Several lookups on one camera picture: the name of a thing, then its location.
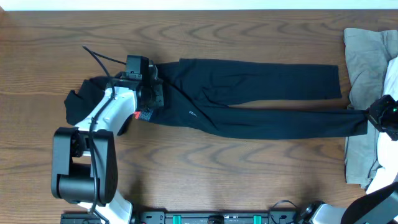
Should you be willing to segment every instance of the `white fabric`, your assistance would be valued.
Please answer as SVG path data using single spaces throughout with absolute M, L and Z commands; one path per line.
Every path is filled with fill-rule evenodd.
M 398 58 L 388 63 L 383 95 L 391 95 L 398 100 Z M 380 133 L 377 140 L 377 159 L 382 168 L 377 170 L 366 194 L 393 183 L 398 174 L 398 141 L 391 141 L 386 133 Z

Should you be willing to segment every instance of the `wooden surface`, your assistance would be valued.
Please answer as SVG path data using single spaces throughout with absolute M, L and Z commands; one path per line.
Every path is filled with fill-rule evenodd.
M 338 65 L 343 99 L 264 102 L 256 108 L 348 104 L 343 29 L 396 29 L 397 11 L 7 12 L 0 21 L 0 223 L 58 223 L 77 207 L 50 193 L 52 136 L 63 101 L 103 75 L 81 45 L 120 60 L 222 58 Z M 106 62 L 112 73 L 122 66 Z M 287 199 L 347 206 L 364 191 L 345 184 L 343 138 L 226 139 L 134 121 L 116 140 L 119 189 L 168 210 L 266 210 Z

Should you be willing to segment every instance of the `white wall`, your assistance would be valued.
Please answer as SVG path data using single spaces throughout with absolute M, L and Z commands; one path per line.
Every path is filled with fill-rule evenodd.
M 0 0 L 6 11 L 398 9 L 398 0 Z

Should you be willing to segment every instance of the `gray cloth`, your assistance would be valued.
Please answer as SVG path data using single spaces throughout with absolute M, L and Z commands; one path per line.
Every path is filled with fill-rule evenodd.
M 351 82 L 348 109 L 366 110 L 382 96 L 388 62 L 398 54 L 398 31 L 347 28 L 344 30 L 346 64 Z M 346 138 L 346 181 L 366 188 L 380 167 L 377 161 L 379 132 L 368 123 L 368 133 Z

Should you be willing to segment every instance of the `black pants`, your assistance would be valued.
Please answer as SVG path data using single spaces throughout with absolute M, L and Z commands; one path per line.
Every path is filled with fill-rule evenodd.
M 255 100 L 341 98 L 336 66 L 181 59 L 158 65 L 158 69 L 159 77 L 164 80 L 165 106 L 139 115 L 139 119 L 151 123 L 243 139 L 342 137 L 367 131 L 368 121 L 360 110 L 250 110 L 228 106 Z M 90 81 L 91 84 L 83 86 L 104 88 L 105 79 Z M 91 98 L 98 95 L 82 88 L 79 95 L 80 92 L 86 95 L 90 92 Z M 68 111 L 69 120 L 76 118 L 76 106 L 72 106 L 76 99 L 71 100 L 76 97 L 84 98 L 72 93 L 65 100 L 67 120 Z M 88 115 L 89 103 L 80 104 L 86 107 L 84 114 Z

